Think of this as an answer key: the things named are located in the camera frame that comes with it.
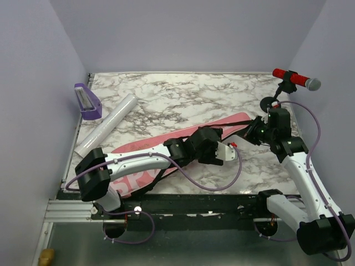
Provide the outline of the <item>pink racket bag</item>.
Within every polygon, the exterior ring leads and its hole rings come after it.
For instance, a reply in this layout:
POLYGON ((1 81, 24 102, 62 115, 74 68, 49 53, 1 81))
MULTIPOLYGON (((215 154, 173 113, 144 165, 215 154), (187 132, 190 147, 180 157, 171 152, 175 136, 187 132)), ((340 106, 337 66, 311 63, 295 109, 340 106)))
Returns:
MULTIPOLYGON (((169 150, 169 157, 180 167, 184 167, 192 164, 193 161, 198 162, 198 160, 192 160, 192 158, 187 154, 185 140, 199 127, 208 126, 213 128, 222 128, 223 133, 221 142, 223 142, 232 134, 246 128, 250 122, 251 118, 249 115, 245 112, 240 112, 213 122, 207 122, 187 127, 185 129, 168 132, 159 136, 124 144, 116 148, 113 153, 117 155, 123 155, 134 151, 155 153, 158 151, 157 146, 162 145, 164 148, 169 150)), ((152 189, 156 183, 176 170, 177 168, 175 165, 169 163, 168 168, 130 173, 112 181, 109 188, 115 190, 122 198, 144 194, 148 190, 152 189)))

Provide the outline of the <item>white shuttlecock tube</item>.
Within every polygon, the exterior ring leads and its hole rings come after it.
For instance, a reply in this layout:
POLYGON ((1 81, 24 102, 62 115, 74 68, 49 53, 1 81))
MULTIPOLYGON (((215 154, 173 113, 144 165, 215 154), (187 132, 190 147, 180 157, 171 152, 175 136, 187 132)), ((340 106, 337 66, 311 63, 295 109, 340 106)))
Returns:
POLYGON ((123 118, 135 108, 137 103, 137 98, 133 94, 128 94, 74 149, 74 152, 81 158, 86 157, 91 150, 97 148, 109 136, 123 118))

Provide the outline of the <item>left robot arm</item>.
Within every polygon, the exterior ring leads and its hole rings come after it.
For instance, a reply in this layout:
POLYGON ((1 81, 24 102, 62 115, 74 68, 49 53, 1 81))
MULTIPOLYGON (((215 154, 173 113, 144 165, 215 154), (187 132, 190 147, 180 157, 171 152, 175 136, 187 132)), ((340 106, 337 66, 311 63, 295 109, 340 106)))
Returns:
POLYGON ((147 170, 185 167, 197 160, 210 165, 223 165, 216 156, 222 141, 221 128, 200 127, 187 138, 168 139, 162 144, 123 154, 105 154, 101 148, 91 150, 75 167, 83 202, 96 201, 111 219, 123 212, 120 196, 109 184, 121 177, 147 170))

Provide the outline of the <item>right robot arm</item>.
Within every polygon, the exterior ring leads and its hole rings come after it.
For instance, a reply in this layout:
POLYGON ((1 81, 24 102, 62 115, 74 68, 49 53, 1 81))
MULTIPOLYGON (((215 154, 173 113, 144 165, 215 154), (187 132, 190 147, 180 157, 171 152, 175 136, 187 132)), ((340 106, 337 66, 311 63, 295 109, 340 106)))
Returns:
POLYGON ((301 249, 308 255, 350 249, 354 217, 344 214, 326 191, 312 167, 310 151, 300 137, 291 135, 291 116, 284 108, 270 108, 267 121, 256 117, 243 134, 245 140, 266 143, 279 163, 293 179, 303 200, 301 210, 279 190, 258 194, 256 213, 261 217, 275 214, 296 234, 301 249))

